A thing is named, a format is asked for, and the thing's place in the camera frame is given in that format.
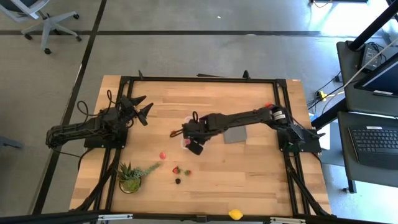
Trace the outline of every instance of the office chair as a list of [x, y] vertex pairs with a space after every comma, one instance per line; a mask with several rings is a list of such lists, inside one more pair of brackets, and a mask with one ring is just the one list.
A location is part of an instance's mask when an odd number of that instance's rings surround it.
[[59, 30], [64, 31], [68, 34], [74, 35], [77, 41], [81, 41], [81, 38], [76, 32], [58, 24], [69, 17], [79, 19], [77, 12], [73, 11], [59, 16], [50, 17], [49, 14], [45, 15], [41, 11], [49, 1], [50, 0], [0, 0], [0, 10], [16, 22], [22, 22], [29, 19], [37, 20], [40, 19], [40, 17], [43, 19], [43, 22], [24, 29], [22, 34], [26, 39], [32, 40], [32, 36], [28, 33], [35, 30], [41, 30], [41, 28], [43, 28], [41, 48], [46, 54], [51, 54], [51, 50], [47, 48], [47, 39], [49, 38], [51, 30], [56, 34], [60, 34]]

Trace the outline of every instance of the chair base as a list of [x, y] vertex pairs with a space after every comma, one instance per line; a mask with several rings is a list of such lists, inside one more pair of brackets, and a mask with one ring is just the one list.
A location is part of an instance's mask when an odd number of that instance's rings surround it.
[[21, 32], [25, 36], [26, 39], [30, 40], [32, 38], [28, 34], [29, 32], [43, 30], [41, 49], [46, 54], [51, 54], [50, 49], [47, 48], [47, 40], [49, 39], [51, 30], [55, 30], [56, 32], [58, 32], [58, 31], [66, 32], [67, 34], [74, 35], [78, 41], [81, 41], [81, 38], [79, 37], [79, 35], [77, 35], [76, 32], [58, 24], [59, 22], [64, 21], [65, 19], [68, 19], [69, 17], [79, 19], [79, 15], [75, 11], [68, 12], [68, 13], [65, 13], [65, 14], [62, 14], [59, 16], [45, 17], [41, 23], [33, 25], [29, 28], [26, 28]]

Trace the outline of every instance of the plant pot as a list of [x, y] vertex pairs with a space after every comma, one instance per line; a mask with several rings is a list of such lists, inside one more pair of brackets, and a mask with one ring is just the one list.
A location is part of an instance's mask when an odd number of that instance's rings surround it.
[[121, 190], [123, 193], [125, 193], [125, 194], [132, 194], [132, 193], [134, 193], [134, 192], [137, 192], [137, 191], [139, 190], [139, 188], [141, 187], [142, 179], [139, 178], [139, 179], [136, 179], [135, 181], [139, 181], [139, 183], [138, 183], [137, 187], [135, 187], [135, 188], [132, 189], [132, 190], [127, 190], [127, 189], [125, 189], [124, 186], [123, 186], [123, 182], [119, 181], [119, 188], [120, 188], [120, 190]]

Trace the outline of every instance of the chair wheel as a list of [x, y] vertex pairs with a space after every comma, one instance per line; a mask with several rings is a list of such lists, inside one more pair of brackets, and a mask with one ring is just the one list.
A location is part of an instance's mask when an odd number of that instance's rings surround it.
[[29, 35], [29, 34], [25, 34], [24, 37], [25, 37], [26, 39], [28, 39], [28, 40], [32, 40], [32, 36]]
[[50, 49], [44, 49], [44, 53], [45, 54], [51, 54], [51, 50]]

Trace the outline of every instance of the gray floor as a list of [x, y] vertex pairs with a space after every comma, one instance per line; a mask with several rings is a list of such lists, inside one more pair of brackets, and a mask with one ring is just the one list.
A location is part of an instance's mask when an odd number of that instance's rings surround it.
[[[100, 2], [54, 0], [46, 11], [56, 15], [76, 10], [81, 19], [64, 25], [91, 30]], [[376, 3], [371, 3], [372, 7], [347, 3], [318, 9], [305, 0], [108, 1], [100, 30], [296, 30], [322, 31], [325, 37], [99, 35], [78, 99], [85, 100], [92, 110], [103, 75], [137, 75], [140, 69], [144, 75], [153, 76], [207, 73], [240, 77], [248, 70], [252, 77], [296, 78], [303, 81], [307, 100], [311, 100], [313, 92], [340, 71], [335, 44], [346, 40], [344, 35], [358, 35], [379, 12], [373, 10]], [[30, 24], [16, 24], [0, 14], [0, 30], [18, 30]], [[394, 35], [394, 29], [387, 32]], [[51, 36], [53, 54], [44, 55], [40, 36], [29, 42], [20, 35], [0, 35], [0, 136], [25, 144], [23, 149], [0, 150], [1, 217], [29, 212], [49, 154], [44, 136], [61, 120], [89, 37], [82, 38], [79, 43], [69, 36]], [[381, 38], [373, 41], [385, 45]], [[338, 86], [332, 83], [324, 91]], [[71, 122], [82, 119], [75, 111]], [[82, 142], [70, 142], [63, 150], [81, 154]], [[68, 209], [76, 165], [74, 157], [60, 157], [44, 212]], [[348, 195], [340, 190], [346, 187], [344, 168], [323, 166], [323, 170], [335, 215], [398, 222], [391, 199], [397, 189], [359, 183], [358, 194]]]

